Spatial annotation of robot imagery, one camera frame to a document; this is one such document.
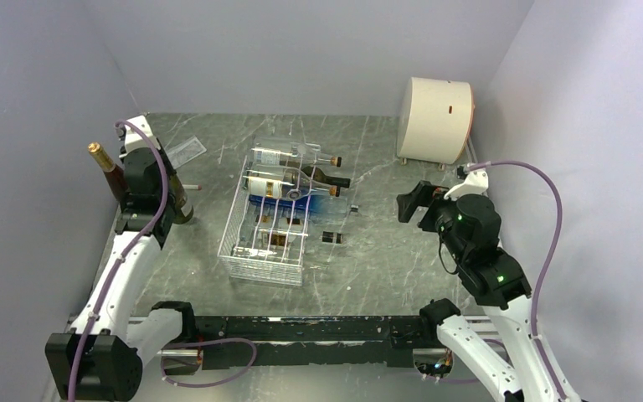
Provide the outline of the green wine bottle white label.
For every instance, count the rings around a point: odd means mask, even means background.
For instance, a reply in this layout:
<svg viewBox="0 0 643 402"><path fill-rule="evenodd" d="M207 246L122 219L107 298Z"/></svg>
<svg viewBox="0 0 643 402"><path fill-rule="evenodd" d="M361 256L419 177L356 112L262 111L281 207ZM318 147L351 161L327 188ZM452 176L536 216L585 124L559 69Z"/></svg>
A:
<svg viewBox="0 0 643 402"><path fill-rule="evenodd" d="M168 186L174 197L174 224L186 224L189 222L194 213L193 206L188 201L188 194L183 187L176 171L168 174Z"/></svg>

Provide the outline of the clear bottle blue emblem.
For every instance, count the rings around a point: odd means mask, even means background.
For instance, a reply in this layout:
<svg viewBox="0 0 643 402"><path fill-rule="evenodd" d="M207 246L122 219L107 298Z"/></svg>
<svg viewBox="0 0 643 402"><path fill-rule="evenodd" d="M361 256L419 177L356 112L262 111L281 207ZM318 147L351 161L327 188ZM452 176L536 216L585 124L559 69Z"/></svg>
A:
<svg viewBox="0 0 643 402"><path fill-rule="evenodd" d="M243 178L244 187L249 194L262 198L296 201L311 195L339 197L341 193L338 186L318 182L301 170L291 167L249 169Z"/></svg>

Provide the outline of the clear bottle cork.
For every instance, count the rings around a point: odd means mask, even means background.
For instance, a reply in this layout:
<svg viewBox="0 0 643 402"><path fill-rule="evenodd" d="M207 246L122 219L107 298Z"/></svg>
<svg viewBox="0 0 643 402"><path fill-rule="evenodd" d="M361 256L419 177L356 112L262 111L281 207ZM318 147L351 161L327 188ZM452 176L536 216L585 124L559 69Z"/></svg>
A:
<svg viewBox="0 0 643 402"><path fill-rule="evenodd" d="M342 157L333 156L310 147L290 147L276 149L271 147L252 147L252 160L256 163L271 166L304 167L307 165L331 165L341 167Z"/></svg>

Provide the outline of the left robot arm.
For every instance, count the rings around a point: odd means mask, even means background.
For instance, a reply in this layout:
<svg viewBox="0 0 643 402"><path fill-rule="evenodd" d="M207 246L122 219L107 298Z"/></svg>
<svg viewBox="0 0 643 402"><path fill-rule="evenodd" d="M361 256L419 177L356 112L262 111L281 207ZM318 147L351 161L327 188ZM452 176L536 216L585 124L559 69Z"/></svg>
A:
<svg viewBox="0 0 643 402"><path fill-rule="evenodd" d="M123 157L128 190L113 248L85 308L67 332L45 345L54 384L68 401L129 401L142 370L169 343L187 348L198 337L193 307L160 301L139 323L131 312L175 215L174 173L162 151L138 148Z"/></svg>

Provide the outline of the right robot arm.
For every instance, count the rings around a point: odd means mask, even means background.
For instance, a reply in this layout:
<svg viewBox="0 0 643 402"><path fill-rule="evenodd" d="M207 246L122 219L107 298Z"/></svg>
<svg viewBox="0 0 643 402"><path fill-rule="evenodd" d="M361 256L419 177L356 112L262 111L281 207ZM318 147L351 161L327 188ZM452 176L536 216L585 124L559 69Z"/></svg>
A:
<svg viewBox="0 0 643 402"><path fill-rule="evenodd" d="M426 209L418 226L436 233L455 262L460 283L494 325L509 356L502 358L471 328L448 299L420 311L420 340L443 344L476 376L495 401L579 401L547 341L532 324L532 289L519 262L499 245L502 220L480 194L445 197L445 188L420 181L397 196L398 219L409 222Z"/></svg>

